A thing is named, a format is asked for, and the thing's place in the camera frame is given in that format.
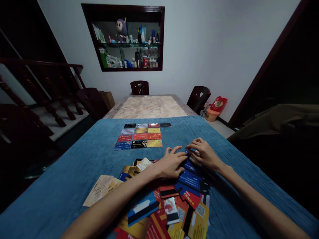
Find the orange bucket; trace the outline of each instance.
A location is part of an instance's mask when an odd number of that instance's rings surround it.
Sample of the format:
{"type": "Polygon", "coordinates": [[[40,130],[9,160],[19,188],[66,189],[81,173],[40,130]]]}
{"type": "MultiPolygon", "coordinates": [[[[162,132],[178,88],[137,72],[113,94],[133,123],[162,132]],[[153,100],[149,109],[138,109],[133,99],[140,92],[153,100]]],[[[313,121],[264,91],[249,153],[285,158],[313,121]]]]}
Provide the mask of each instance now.
{"type": "Polygon", "coordinates": [[[206,116],[205,118],[208,120],[208,121],[215,121],[217,116],[220,115],[220,112],[217,112],[217,111],[213,111],[211,109],[207,109],[206,111],[206,116]]]}

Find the stuffed animal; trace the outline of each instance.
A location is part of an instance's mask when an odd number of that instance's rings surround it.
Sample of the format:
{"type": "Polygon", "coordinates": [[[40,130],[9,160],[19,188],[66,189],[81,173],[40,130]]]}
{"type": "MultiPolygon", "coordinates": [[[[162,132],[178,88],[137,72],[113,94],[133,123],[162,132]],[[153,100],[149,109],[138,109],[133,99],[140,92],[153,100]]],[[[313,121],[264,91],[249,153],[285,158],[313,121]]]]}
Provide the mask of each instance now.
{"type": "Polygon", "coordinates": [[[118,43],[127,43],[127,28],[126,28],[126,18],[124,18],[124,21],[122,19],[118,19],[116,22],[116,30],[119,34],[118,37],[118,43]]]}

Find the red bag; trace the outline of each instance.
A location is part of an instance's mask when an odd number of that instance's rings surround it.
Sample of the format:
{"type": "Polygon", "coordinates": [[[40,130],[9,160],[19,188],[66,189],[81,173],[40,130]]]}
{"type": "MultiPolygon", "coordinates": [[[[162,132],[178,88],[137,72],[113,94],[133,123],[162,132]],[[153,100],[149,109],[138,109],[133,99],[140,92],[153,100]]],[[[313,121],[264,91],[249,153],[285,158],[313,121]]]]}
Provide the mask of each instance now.
{"type": "Polygon", "coordinates": [[[227,98],[222,98],[221,96],[218,96],[212,106],[210,107],[211,110],[217,111],[217,112],[222,112],[223,108],[225,107],[227,103],[227,98]]]}

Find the grid of cards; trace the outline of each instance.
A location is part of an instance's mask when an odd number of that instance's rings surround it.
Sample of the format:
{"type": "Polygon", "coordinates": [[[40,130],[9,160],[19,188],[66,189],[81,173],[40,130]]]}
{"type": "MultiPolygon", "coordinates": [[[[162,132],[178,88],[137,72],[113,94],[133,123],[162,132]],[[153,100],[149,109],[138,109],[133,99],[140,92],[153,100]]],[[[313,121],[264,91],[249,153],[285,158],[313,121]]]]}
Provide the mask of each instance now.
{"type": "Polygon", "coordinates": [[[115,151],[134,148],[163,147],[161,128],[172,127],[170,123],[126,124],[115,144],[115,151]]]}

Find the hand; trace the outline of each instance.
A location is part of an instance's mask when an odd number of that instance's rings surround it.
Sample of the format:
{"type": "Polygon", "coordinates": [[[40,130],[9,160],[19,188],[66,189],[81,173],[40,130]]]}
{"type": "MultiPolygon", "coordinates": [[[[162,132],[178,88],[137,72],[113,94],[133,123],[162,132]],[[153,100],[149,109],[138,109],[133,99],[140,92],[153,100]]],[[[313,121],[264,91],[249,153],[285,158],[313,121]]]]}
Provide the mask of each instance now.
{"type": "Polygon", "coordinates": [[[187,159],[185,152],[176,153],[181,148],[182,146],[176,146],[173,149],[167,148],[161,160],[149,165],[145,170],[150,170],[149,172],[154,173],[156,178],[178,178],[179,174],[185,170],[179,165],[187,159]]]}
{"type": "Polygon", "coordinates": [[[186,146],[189,153],[201,164],[205,165],[209,169],[219,172],[225,164],[219,159],[214,150],[209,146],[209,144],[202,138],[196,138],[189,145],[186,146]],[[198,156],[191,148],[199,151],[200,156],[198,156]]]}

